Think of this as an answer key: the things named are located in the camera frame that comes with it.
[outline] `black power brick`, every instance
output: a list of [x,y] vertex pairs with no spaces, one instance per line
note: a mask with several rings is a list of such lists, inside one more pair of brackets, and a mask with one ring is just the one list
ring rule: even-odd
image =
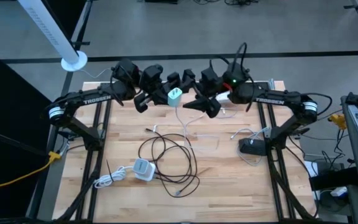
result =
[[239,148],[241,153],[252,154],[257,156],[266,156],[265,141],[254,139],[252,144],[249,138],[239,140]]

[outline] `white power adapter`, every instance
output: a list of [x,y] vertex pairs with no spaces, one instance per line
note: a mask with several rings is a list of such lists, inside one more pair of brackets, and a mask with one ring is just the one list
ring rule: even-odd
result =
[[331,192],[331,195],[333,197],[340,197],[344,193],[347,193],[347,188],[346,187],[337,187],[337,188],[335,188],[335,190],[333,190]]
[[221,93],[218,96],[216,96],[216,100],[220,103],[231,103],[231,101],[227,97],[229,94],[230,91],[225,91],[224,93]]
[[180,104],[182,91],[179,88],[174,88],[168,93],[168,105],[171,107],[177,107]]
[[145,159],[136,159],[134,168],[132,170],[135,172],[135,177],[144,180],[150,181],[154,177],[155,164],[150,163]]

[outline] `yellow cable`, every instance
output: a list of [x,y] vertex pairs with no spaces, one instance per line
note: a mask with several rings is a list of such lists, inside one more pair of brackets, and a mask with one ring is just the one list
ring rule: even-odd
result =
[[0,184],[0,187],[7,186],[7,185],[9,185],[9,184],[13,184],[14,182],[17,182],[17,181],[19,181],[19,180],[21,180],[21,179],[24,179],[24,178],[29,177],[29,176],[31,176],[31,175],[33,175],[33,174],[36,174],[36,173],[38,173],[38,172],[40,172],[40,171],[43,171],[43,170],[46,169],[55,159],[60,159],[60,155],[57,154],[57,153],[55,153],[55,152],[49,152],[49,161],[48,161],[48,163],[47,163],[45,166],[43,166],[43,167],[41,167],[41,168],[39,168],[39,169],[37,169],[37,170],[35,170],[35,171],[29,173],[29,174],[23,175],[23,176],[21,176],[21,177],[19,177],[19,178],[16,178],[16,179],[14,179],[14,180],[9,181],[9,182]]

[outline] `white cable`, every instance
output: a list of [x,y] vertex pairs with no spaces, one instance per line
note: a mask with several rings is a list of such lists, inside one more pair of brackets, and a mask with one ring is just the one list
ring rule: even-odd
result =
[[217,116],[215,118],[217,118],[217,119],[233,118],[237,114],[237,112],[239,111],[238,107],[235,107],[235,108],[221,108],[221,110],[222,110],[223,114],[226,114],[226,110],[235,110],[236,112],[234,112],[234,114],[232,114],[230,116]]
[[[241,128],[241,129],[239,129],[235,134],[233,134],[233,135],[230,137],[230,139],[233,139],[233,138],[234,138],[238,133],[240,133],[241,131],[247,130],[247,131],[250,131],[250,132],[253,133],[251,136],[249,136],[250,138],[252,138],[252,139],[251,139],[251,144],[252,144],[255,138],[259,138],[259,139],[260,139],[260,137],[258,136],[260,133],[263,133],[263,132],[265,132],[265,131],[267,131],[267,130],[269,130],[269,129],[270,129],[270,127],[266,127],[266,128],[264,128],[264,129],[261,129],[261,130],[258,131],[258,132],[255,132],[255,131],[253,131],[253,130],[251,130],[251,129],[249,129],[249,128]],[[237,154],[239,155],[239,157],[240,157],[243,161],[245,161],[246,163],[248,163],[248,164],[251,165],[251,166],[257,166],[257,165],[261,162],[261,160],[262,160],[262,156],[260,156],[260,157],[259,157],[259,160],[258,160],[256,163],[253,163],[253,162],[251,162],[251,161],[248,161],[245,157],[243,157],[243,156],[241,155],[241,151],[240,151],[240,146],[239,146],[239,145],[237,145]]]
[[65,151],[70,147],[70,141],[67,140],[65,148],[59,153],[60,156],[64,155]]
[[118,167],[117,171],[115,171],[109,175],[104,175],[104,176],[100,177],[99,179],[95,180],[93,182],[94,187],[97,189],[100,189],[100,188],[107,187],[107,186],[111,185],[113,183],[113,181],[115,182],[115,181],[119,181],[119,180],[124,180],[127,175],[126,169],[130,169],[130,168],[133,168],[133,166]]
[[320,194],[318,194],[318,198],[317,200],[320,200],[321,199],[321,194],[324,193],[324,192],[332,192],[333,190],[322,190],[320,191]]
[[238,133],[240,133],[241,131],[243,131],[243,130],[248,130],[248,131],[250,131],[250,132],[253,133],[253,134],[252,134],[251,136],[249,136],[249,137],[252,138],[252,140],[254,140],[254,139],[256,138],[256,136],[258,136],[258,134],[264,133],[265,131],[268,131],[269,129],[270,129],[270,127],[266,127],[266,128],[264,128],[264,129],[261,129],[260,131],[258,131],[258,132],[256,133],[255,131],[253,131],[253,130],[251,130],[251,129],[249,129],[249,128],[241,128],[241,129],[239,129],[235,134],[233,134],[233,135],[230,137],[230,139],[234,139],[234,137],[235,137]]
[[87,74],[88,74],[90,77],[92,77],[92,78],[98,78],[101,74],[103,74],[105,71],[110,70],[110,69],[111,69],[111,68],[106,68],[106,69],[104,69],[101,73],[99,73],[99,75],[96,75],[95,77],[92,76],[89,72],[87,72],[87,71],[85,71],[85,70],[83,70],[83,69],[80,69],[79,71],[87,73]]
[[243,161],[245,161],[246,163],[248,163],[248,164],[251,165],[251,166],[257,166],[257,165],[261,162],[262,157],[263,157],[263,156],[260,156],[260,157],[259,157],[259,160],[258,160],[256,163],[250,162],[250,161],[248,161],[245,157],[243,157],[243,156],[241,155],[240,147],[239,147],[238,145],[237,145],[237,154],[239,155],[239,157],[240,157]]
[[[175,115],[177,117],[177,119],[179,120],[179,122],[181,123],[181,125],[183,126],[183,136],[185,137],[185,146],[187,144],[187,141],[186,141],[186,136],[187,135],[190,135],[190,136],[193,136],[193,137],[206,137],[206,138],[216,138],[217,139],[217,142],[216,142],[216,147],[214,149],[217,150],[218,147],[219,147],[219,136],[214,136],[214,135],[210,135],[210,134],[190,134],[188,131],[187,131],[187,126],[199,119],[201,119],[204,115],[201,115],[199,116],[198,118],[192,120],[192,121],[189,121],[187,122],[186,124],[183,123],[183,121],[179,118],[179,115],[178,115],[178,108],[175,107]],[[206,149],[209,149],[209,148],[206,148],[206,147],[194,147],[194,146],[188,146],[192,149],[199,149],[199,150],[206,150]]]

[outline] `black curtain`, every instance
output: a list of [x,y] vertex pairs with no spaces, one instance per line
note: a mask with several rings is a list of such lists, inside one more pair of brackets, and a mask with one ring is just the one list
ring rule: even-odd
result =
[[[0,134],[46,153],[50,125],[40,114],[50,103],[0,60]],[[46,160],[0,141],[0,184],[42,167]],[[25,216],[37,179],[33,175],[0,188],[0,218]]]

